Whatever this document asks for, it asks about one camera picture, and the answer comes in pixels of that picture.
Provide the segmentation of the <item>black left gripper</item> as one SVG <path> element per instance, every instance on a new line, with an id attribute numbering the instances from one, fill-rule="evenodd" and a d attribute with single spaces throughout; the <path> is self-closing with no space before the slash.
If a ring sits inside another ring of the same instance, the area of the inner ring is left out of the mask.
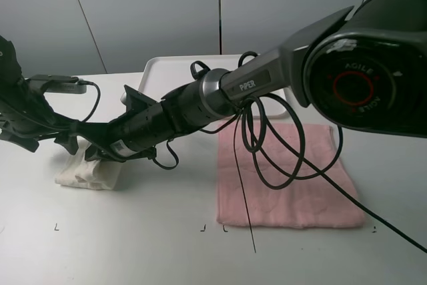
<path id="1" fill-rule="evenodd" d="M 77 138 L 69 134 L 74 121 L 55 113 L 48 105 L 42 108 L 41 114 L 29 110 L 29 106 L 29 103 L 20 106 L 1 98 L 1 140 L 34 153 L 41 141 L 52 139 L 75 155 Z"/>

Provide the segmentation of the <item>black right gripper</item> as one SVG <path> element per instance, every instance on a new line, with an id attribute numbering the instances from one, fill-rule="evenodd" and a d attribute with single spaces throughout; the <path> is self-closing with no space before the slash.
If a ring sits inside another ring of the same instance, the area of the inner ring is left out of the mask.
<path id="1" fill-rule="evenodd" d="M 157 155 L 157 116 L 152 114 L 123 115 L 109 123 L 77 121 L 69 128 L 71 137 L 89 142 L 84 152 L 86 161 L 126 162 Z"/>

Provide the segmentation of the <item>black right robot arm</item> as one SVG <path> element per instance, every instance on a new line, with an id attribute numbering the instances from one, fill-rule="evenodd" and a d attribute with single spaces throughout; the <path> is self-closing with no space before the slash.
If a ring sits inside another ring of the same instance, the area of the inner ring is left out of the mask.
<path id="1" fill-rule="evenodd" d="M 426 137 L 426 0 L 367 0 L 339 10 L 235 70 L 218 68 L 154 101 L 137 102 L 109 123 L 74 123 L 116 162 L 140 158 L 157 144 L 233 116 L 240 105 L 288 87 L 347 129 Z"/>

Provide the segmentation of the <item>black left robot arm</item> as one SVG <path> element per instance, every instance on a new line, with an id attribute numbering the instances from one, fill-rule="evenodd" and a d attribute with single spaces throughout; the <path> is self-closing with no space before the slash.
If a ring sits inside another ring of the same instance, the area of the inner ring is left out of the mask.
<path id="1" fill-rule="evenodd" d="M 61 93 L 67 86 L 75 86 L 78 77 L 36 75 L 28 79 L 22 75 L 15 47 L 1 38 L 1 140 L 35 152 L 39 141 L 53 139 L 71 155 L 78 151 L 77 138 L 69 134 L 74 123 L 55 113 L 44 97 L 49 88 Z"/>

